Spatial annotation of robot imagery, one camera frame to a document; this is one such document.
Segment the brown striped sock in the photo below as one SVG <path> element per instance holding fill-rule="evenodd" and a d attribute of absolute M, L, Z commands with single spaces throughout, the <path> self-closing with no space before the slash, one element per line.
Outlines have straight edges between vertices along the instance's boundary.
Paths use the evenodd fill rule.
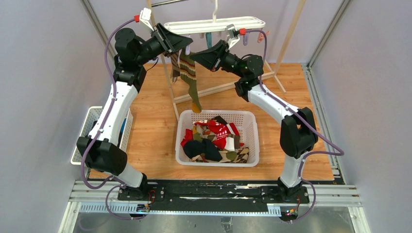
<path fill-rule="evenodd" d="M 179 66 L 179 52 L 176 52 L 170 56 L 172 70 L 170 74 L 170 79 L 172 83 L 176 83 L 178 77 L 180 76 L 180 66 Z"/>

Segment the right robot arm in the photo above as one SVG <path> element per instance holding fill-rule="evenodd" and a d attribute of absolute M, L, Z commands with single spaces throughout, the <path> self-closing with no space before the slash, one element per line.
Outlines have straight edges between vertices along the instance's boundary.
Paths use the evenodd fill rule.
<path fill-rule="evenodd" d="M 303 190 L 305 160 L 318 142 L 312 110 L 287 103 L 263 84 L 264 59 L 260 55 L 240 58 L 229 51 L 227 42 L 220 40 L 215 46 L 190 57 L 212 72 L 221 69 L 237 75 L 239 80 L 234 83 L 237 95 L 258 106 L 280 125 L 280 146 L 285 162 L 277 181 L 277 196 L 283 202 L 292 201 Z"/>

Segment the white plastic clip hanger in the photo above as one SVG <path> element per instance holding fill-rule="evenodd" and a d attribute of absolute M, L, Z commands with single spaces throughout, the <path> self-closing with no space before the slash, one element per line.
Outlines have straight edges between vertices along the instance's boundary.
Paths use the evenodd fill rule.
<path fill-rule="evenodd" d="M 164 24 L 164 27 L 180 35 L 227 31 L 237 36 L 245 35 L 248 30 L 262 29 L 266 25 L 265 21 L 252 16 L 217 18 L 218 9 L 216 0 L 212 19 L 168 22 Z"/>

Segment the olive green striped sock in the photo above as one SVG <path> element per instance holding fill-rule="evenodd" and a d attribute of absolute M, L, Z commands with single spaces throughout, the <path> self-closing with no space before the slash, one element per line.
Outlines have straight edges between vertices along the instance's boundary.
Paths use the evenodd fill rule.
<path fill-rule="evenodd" d="M 180 78 L 189 85 L 188 94 L 192 100 L 191 109 L 194 113 L 201 113 L 202 106 L 199 101 L 196 78 L 195 61 L 191 58 L 192 53 L 186 55 L 185 49 L 182 49 L 179 55 Z"/>

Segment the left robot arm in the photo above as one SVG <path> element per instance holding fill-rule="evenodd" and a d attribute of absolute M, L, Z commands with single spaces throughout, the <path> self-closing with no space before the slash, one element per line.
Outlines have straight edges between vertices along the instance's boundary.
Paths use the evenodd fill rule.
<path fill-rule="evenodd" d="M 111 81 L 111 89 L 102 114 L 87 136 L 80 136 L 77 149 L 81 153 L 81 177 L 90 189 L 100 189 L 109 180 L 120 183 L 137 200 L 148 197 L 147 176 L 133 168 L 127 153 L 119 147 L 119 134 L 130 106 L 142 88 L 147 71 L 144 65 L 161 54 L 173 54 L 193 40 L 175 34 L 158 23 L 151 30 L 151 38 L 144 40 L 127 25 L 117 27 L 109 36 L 115 39 L 117 54 L 115 69 L 111 70 L 107 55 L 104 62 Z"/>

